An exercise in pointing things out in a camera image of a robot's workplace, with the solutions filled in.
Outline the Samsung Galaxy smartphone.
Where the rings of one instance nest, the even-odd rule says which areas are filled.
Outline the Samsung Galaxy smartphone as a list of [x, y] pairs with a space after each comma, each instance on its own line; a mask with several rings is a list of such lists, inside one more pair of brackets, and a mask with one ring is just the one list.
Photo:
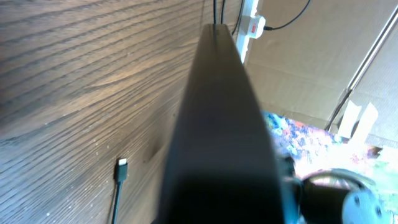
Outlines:
[[167, 154], [158, 223], [295, 223], [298, 206], [231, 34], [201, 33]]

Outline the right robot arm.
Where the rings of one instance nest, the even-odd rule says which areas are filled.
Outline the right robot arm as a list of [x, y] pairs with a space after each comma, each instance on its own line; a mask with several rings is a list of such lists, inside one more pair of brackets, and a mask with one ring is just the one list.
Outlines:
[[376, 194], [354, 172], [329, 169], [313, 172], [300, 179], [295, 162], [287, 156], [279, 159], [283, 181], [294, 199], [287, 206], [290, 223], [389, 223]]

